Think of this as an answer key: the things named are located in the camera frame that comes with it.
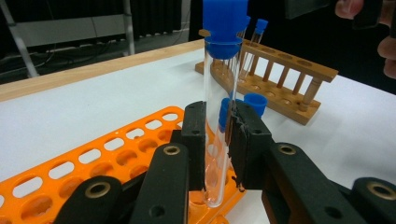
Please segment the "blue cap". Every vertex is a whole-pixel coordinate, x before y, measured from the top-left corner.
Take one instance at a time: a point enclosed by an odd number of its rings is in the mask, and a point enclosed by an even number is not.
[[[219,129],[222,133],[225,131],[225,124],[227,122],[227,111],[228,111],[228,103],[230,102],[230,98],[224,98],[221,101],[221,108],[219,112]]]
[[[267,25],[268,25],[268,21],[258,19],[257,23],[256,23],[256,30],[254,32],[256,34],[262,34],[264,32],[265,28],[267,28]]]
[[[236,34],[245,30],[248,0],[204,0],[206,50],[215,59],[231,59],[239,50],[242,39]]]
[[[244,102],[253,107],[259,117],[261,117],[267,106],[268,100],[258,93],[248,93],[244,97]]]
[[[247,27],[250,24],[250,20],[251,20],[251,18],[249,16],[247,16],[247,18],[246,18]]]

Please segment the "orange plastic rack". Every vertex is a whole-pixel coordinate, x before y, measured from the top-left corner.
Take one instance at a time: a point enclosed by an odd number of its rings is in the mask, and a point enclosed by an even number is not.
[[[84,180],[110,175],[122,183],[145,172],[156,147],[180,129],[183,110],[170,106],[46,161],[0,183],[0,224],[52,223],[64,202]],[[233,171],[227,176],[231,180]],[[189,223],[227,223],[224,216],[243,197],[233,181],[224,202],[209,208],[202,192],[190,192]]]

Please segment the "wooden test tube rack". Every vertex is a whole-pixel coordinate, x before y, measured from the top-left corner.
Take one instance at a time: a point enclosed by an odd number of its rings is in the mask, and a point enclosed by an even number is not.
[[[305,125],[318,111],[320,102],[314,100],[320,85],[323,81],[332,82],[338,71],[329,67],[309,62],[305,59],[290,55],[277,49],[272,49],[261,44],[244,40],[241,51],[241,58],[245,54],[253,55],[252,64],[244,81],[238,81],[238,92],[247,94],[256,92],[268,99],[268,107],[276,112]],[[260,58],[268,60],[263,77],[257,76],[256,66]],[[277,83],[269,80],[274,63],[284,66],[280,79]],[[212,64],[211,73],[215,80],[222,82],[222,62]],[[300,72],[293,90],[283,86],[290,69]],[[195,71],[204,73],[204,62],[195,65]],[[304,94],[300,94],[300,88],[306,76],[311,76],[312,80]]]

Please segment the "finger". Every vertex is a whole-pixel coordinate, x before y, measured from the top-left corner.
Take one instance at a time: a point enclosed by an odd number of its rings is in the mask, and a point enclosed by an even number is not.
[[[378,45],[378,54],[383,58],[396,60],[396,39],[390,36],[383,39]]]
[[[338,0],[335,14],[344,19],[352,20],[363,8],[364,0]]]
[[[384,1],[382,4],[381,16],[379,17],[380,23],[390,27],[395,6],[395,1]]]
[[[385,60],[384,73],[388,77],[396,79],[396,61],[391,59]]]

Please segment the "white table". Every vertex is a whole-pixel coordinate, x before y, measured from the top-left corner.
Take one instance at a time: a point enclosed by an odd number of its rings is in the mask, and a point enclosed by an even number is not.
[[[0,181],[169,105],[203,100],[203,76],[193,70],[203,58],[198,49],[0,102]],[[363,176],[396,184],[396,96],[336,77],[316,100],[322,105],[306,126],[268,108],[262,120],[330,180],[348,188]],[[248,192],[227,218],[268,222],[261,192]]]

